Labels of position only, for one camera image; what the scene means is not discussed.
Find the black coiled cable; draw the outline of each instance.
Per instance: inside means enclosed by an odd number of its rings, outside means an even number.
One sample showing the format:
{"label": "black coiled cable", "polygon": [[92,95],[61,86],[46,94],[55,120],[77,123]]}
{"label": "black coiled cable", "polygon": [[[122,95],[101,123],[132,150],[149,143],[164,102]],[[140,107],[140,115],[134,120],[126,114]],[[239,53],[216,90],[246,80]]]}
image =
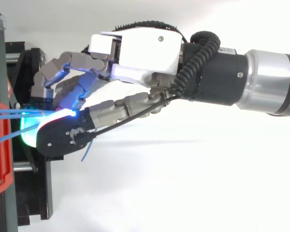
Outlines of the black coiled cable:
{"label": "black coiled cable", "polygon": [[212,32],[200,31],[191,36],[191,43],[204,44],[202,48],[182,67],[171,86],[170,94],[182,97],[189,81],[211,60],[220,47],[220,40]]}

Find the reflective surface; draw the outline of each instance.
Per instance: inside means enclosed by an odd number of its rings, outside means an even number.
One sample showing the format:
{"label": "reflective surface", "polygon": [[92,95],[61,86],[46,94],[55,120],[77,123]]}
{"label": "reflective surface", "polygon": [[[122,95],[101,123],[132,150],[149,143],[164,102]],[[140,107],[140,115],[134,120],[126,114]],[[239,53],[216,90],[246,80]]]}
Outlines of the reflective surface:
{"label": "reflective surface", "polygon": [[21,119],[21,125],[20,129],[24,129],[36,124],[39,124],[37,129],[25,132],[21,134],[22,140],[31,147],[36,147],[36,136],[38,130],[46,123],[51,122],[55,119],[65,117],[65,116],[75,116],[76,112],[69,110],[69,109],[63,109],[57,112],[54,112],[53,114],[50,114],[48,116],[44,117],[26,117]]}
{"label": "reflective surface", "polygon": [[284,102],[290,83],[290,61],[285,54],[250,50],[248,77],[240,109],[275,113]]}

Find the black cable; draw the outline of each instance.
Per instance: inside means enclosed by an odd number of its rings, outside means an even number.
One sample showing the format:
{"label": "black cable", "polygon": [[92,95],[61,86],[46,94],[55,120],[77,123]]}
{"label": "black cable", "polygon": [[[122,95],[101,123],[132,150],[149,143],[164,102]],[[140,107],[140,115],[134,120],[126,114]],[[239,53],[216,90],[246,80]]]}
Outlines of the black cable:
{"label": "black cable", "polygon": [[119,126],[122,126],[122,125],[124,125],[124,124],[126,124],[126,123],[128,123],[130,121],[133,121],[134,119],[143,116],[144,114],[150,112],[151,110],[155,109],[156,107],[158,107],[160,105],[164,105],[164,104],[166,104],[166,103],[168,103],[170,101],[173,101],[175,99],[178,99],[178,97],[174,96],[174,97],[167,98],[167,99],[165,99],[163,101],[160,101],[160,102],[148,107],[147,109],[145,109],[145,110],[143,110],[143,111],[141,111],[141,112],[139,112],[139,113],[137,113],[137,114],[135,114],[135,115],[123,120],[123,121],[121,121],[121,122],[118,122],[118,123],[116,123],[116,124],[114,124],[112,126],[109,126],[109,127],[105,128],[105,129],[99,130],[98,132],[91,132],[90,133],[90,137],[91,137],[91,139],[93,139],[93,138],[95,138],[98,135],[101,135],[101,134],[103,134],[105,132],[108,132],[108,131],[110,131],[112,129],[115,129],[115,128],[119,127]]}
{"label": "black cable", "polygon": [[200,31],[191,36],[191,43],[204,44],[202,48],[183,66],[176,75],[171,86],[170,93],[182,97],[191,78],[203,68],[204,64],[211,60],[220,47],[220,40],[212,32]]}

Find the metal rod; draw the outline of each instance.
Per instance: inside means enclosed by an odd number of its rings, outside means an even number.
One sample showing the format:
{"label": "metal rod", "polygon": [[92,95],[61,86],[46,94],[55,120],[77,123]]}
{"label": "metal rod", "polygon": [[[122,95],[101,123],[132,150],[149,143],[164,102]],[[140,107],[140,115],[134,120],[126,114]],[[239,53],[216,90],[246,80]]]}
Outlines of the metal rod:
{"label": "metal rod", "polygon": [[26,172],[26,171],[32,171],[30,162],[28,161],[14,162],[14,172]]}
{"label": "metal rod", "polygon": [[6,63],[13,64],[17,63],[20,57],[20,53],[6,53]]}

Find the screw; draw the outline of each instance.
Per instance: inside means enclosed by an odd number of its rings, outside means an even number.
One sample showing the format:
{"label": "screw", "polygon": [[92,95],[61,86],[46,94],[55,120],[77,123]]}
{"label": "screw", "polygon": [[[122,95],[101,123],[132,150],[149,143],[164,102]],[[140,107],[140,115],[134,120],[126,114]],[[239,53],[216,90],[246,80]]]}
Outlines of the screw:
{"label": "screw", "polygon": [[47,61],[47,57],[45,53],[40,54],[40,60],[41,62],[45,63]]}
{"label": "screw", "polygon": [[5,30],[7,27],[7,20],[4,16],[0,15],[0,30]]}
{"label": "screw", "polygon": [[242,72],[238,72],[238,73],[237,73],[237,77],[238,77],[238,78],[242,78],[243,76],[244,76],[244,74],[243,74]]}

